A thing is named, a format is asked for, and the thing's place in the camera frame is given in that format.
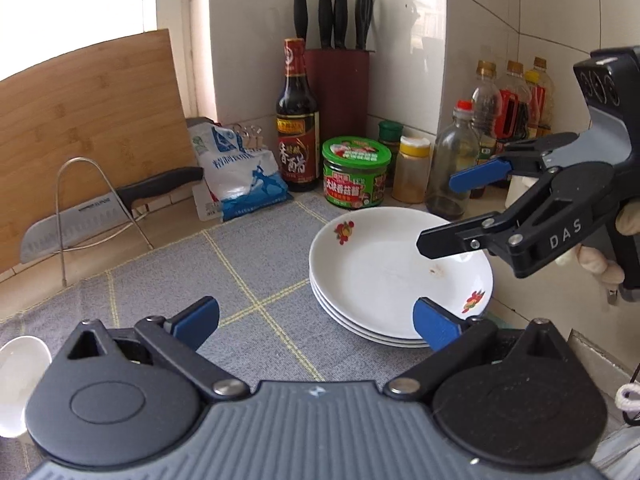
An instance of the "plate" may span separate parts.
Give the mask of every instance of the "plate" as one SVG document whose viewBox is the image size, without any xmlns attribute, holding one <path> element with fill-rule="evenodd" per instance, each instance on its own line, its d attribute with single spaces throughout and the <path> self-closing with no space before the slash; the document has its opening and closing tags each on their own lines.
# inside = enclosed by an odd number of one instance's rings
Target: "plate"
<svg viewBox="0 0 640 480">
<path fill-rule="evenodd" d="M 341 317 L 337 312 L 335 312 L 328 305 L 328 303 L 322 298 L 320 292 L 318 291 L 316 286 L 313 284 L 313 282 L 311 283 L 311 289 L 313 290 L 314 295 L 316 297 L 316 300 L 318 300 L 318 303 L 320 304 L 322 309 L 337 324 L 339 324 L 341 327 L 347 329 L 349 332 L 354 333 L 355 335 L 359 335 L 360 337 L 363 337 L 364 339 L 368 339 L 369 341 L 373 341 L 374 343 L 380 343 L 381 345 L 386 345 L 386 346 L 395 346 L 397 348 L 428 348 L 428 346 L 429 346 L 429 345 L 427 345 L 427 343 L 425 343 L 422 340 L 420 340 L 419 343 L 416 343 L 416 342 L 402 341 L 402 340 L 399 340 L 399 339 L 383 338 L 383 336 L 381 338 L 380 336 L 373 335 L 372 332 L 367 332 L 364 329 L 356 327 L 352 322 L 350 322 L 347 319 L 344 319 L 343 317 Z"/>
<path fill-rule="evenodd" d="M 479 316 L 494 288 L 482 251 L 437 260 L 415 246 L 420 232 L 448 223 L 427 212 L 379 207 L 348 212 L 311 244 L 309 272 L 325 300 L 357 326 L 398 339 L 420 339 L 413 310 L 427 296 L 456 316 Z"/>
</svg>

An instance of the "dark red knife block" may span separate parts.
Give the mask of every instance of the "dark red knife block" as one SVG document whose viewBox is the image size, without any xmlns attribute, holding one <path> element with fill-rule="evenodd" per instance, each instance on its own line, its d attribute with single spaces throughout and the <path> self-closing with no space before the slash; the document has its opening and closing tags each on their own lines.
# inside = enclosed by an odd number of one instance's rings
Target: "dark red knife block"
<svg viewBox="0 0 640 480">
<path fill-rule="evenodd" d="M 305 52 L 306 75 L 318 100 L 320 139 L 367 136 L 369 53 L 318 48 Z"/>
</svg>

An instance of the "wooden cutting board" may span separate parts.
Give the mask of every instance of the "wooden cutting board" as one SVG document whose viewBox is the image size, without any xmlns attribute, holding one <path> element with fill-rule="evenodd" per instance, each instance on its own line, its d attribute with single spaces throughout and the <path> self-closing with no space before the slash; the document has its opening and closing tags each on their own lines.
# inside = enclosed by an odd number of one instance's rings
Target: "wooden cutting board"
<svg viewBox="0 0 640 480">
<path fill-rule="evenodd" d="M 55 213 L 56 173 L 80 155 L 115 187 L 195 163 L 168 30 L 81 48 L 0 81 L 0 272 L 19 263 L 27 228 Z M 107 191 L 93 166 L 73 164 L 62 208 Z"/>
</svg>

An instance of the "green lid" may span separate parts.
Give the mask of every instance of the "green lid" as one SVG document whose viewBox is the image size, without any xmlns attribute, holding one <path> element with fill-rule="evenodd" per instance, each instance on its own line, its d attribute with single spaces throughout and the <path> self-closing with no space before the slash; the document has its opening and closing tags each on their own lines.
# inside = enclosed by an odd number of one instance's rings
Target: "green lid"
<svg viewBox="0 0 640 480">
<path fill-rule="evenodd" d="M 386 140 L 386 142 L 400 142 L 402 136 L 402 129 L 404 126 L 395 121 L 380 121 L 378 123 L 380 140 Z"/>
<path fill-rule="evenodd" d="M 322 145 L 322 156 L 350 168 L 377 168 L 391 161 L 389 148 L 364 137 L 335 137 Z"/>
</svg>

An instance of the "gloved hand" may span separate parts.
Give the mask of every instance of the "gloved hand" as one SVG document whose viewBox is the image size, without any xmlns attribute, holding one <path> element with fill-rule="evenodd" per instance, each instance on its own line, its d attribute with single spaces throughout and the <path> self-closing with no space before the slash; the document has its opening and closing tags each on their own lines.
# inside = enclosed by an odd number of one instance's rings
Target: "gloved hand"
<svg viewBox="0 0 640 480">
<path fill-rule="evenodd" d="M 625 205 L 616 218 L 616 229 L 625 236 L 640 233 L 640 200 L 632 200 Z M 608 289 L 615 290 L 625 281 L 625 271 L 616 262 L 607 260 L 604 254 L 593 247 L 577 244 L 562 256 L 556 258 L 560 266 L 566 265 L 574 258 L 578 263 L 600 280 Z"/>
</svg>

